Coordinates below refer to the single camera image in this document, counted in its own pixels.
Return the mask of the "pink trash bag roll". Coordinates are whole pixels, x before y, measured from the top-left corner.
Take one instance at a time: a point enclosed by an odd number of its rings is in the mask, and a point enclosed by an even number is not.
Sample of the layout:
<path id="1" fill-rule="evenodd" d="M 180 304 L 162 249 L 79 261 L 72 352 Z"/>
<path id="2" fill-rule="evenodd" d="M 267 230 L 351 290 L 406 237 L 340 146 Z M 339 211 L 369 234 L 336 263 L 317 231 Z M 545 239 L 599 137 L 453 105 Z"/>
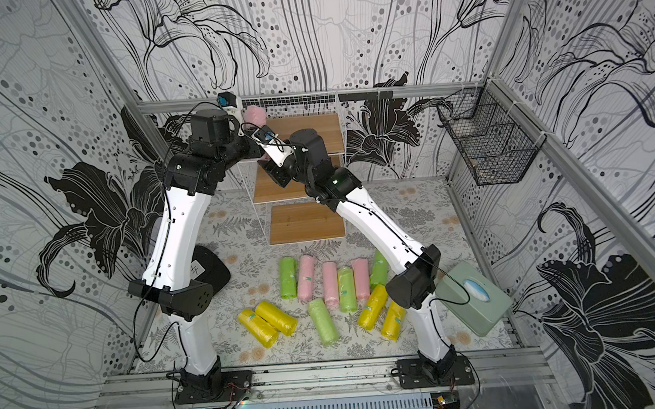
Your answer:
<path id="1" fill-rule="evenodd" d="M 335 262 L 324 262 L 322 265 L 324 302 L 329 308 L 339 304 L 338 275 Z"/>
<path id="2" fill-rule="evenodd" d="M 369 262 L 366 258 L 353 259 L 352 272 L 355 280 L 355 293 L 359 301 L 370 297 Z"/>
<path id="3" fill-rule="evenodd" d="M 243 118 L 247 124 L 263 127 L 267 124 L 267 111 L 263 107 L 250 105 L 245 108 Z"/>
<path id="4" fill-rule="evenodd" d="M 302 255 L 299 260 L 297 295 L 302 303 L 309 302 L 314 297 L 315 262 L 316 259 L 309 254 Z"/>

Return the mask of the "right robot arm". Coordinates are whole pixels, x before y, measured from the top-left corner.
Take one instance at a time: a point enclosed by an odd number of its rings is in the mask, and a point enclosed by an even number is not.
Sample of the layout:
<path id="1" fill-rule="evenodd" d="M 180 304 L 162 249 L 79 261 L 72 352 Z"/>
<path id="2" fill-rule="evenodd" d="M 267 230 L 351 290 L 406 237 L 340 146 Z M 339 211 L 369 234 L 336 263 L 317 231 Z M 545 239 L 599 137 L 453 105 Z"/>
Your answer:
<path id="1" fill-rule="evenodd" d="M 418 340 L 418 354 L 443 372 L 453 366 L 456 350 L 442 335 L 435 315 L 435 276 L 441 253 L 403 231 L 372 199 L 361 181 L 344 166 L 335 166 L 322 137 L 312 129 L 283 140 L 270 129 L 255 128 L 254 141 L 268 154 L 261 167 L 280 186 L 295 181 L 306 194 L 357 228 L 383 255 L 394 276 L 386 292 L 406 310 Z"/>

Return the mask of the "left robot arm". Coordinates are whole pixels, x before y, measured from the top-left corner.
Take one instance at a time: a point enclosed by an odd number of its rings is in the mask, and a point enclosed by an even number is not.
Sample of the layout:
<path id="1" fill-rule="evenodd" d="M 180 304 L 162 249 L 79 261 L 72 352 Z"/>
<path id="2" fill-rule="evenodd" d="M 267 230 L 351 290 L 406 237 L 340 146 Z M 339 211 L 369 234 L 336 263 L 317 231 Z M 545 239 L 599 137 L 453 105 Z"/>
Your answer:
<path id="1" fill-rule="evenodd" d="M 220 105 L 190 116 L 192 135 L 183 152 L 173 155 L 164 173 L 164 212 L 152 258 L 128 291 L 161 308 L 179 328 L 185 366 L 175 377 L 183 385 L 209 390 L 218 383 L 219 357 L 207 322 L 207 310 L 230 272 L 220 266 L 210 283 L 192 278 L 192 260 L 199 226 L 226 171 L 242 159 L 261 155 L 242 131 L 241 105 Z"/>

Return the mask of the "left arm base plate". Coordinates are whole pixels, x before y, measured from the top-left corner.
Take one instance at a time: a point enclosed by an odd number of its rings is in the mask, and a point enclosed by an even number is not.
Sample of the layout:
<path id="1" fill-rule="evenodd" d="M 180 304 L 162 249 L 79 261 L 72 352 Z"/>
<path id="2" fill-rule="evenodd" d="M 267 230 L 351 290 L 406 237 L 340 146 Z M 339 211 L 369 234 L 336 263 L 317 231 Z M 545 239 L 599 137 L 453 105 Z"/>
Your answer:
<path id="1" fill-rule="evenodd" d="M 252 386 L 251 370 L 215 372 L 195 375 L 186 372 L 180 377 L 179 388 L 174 395 L 178 405 L 239 401 Z"/>

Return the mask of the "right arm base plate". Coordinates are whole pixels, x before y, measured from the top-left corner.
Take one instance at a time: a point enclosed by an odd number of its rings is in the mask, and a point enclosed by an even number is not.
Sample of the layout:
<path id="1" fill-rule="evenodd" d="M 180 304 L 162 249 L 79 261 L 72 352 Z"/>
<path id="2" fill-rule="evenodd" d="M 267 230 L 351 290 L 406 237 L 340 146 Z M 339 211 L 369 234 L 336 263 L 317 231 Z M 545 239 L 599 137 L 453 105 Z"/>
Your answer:
<path id="1" fill-rule="evenodd" d="M 439 363 L 427 359 L 400 359 L 390 375 L 406 390 L 431 387 L 467 387 L 477 382 L 466 357 L 444 358 Z"/>

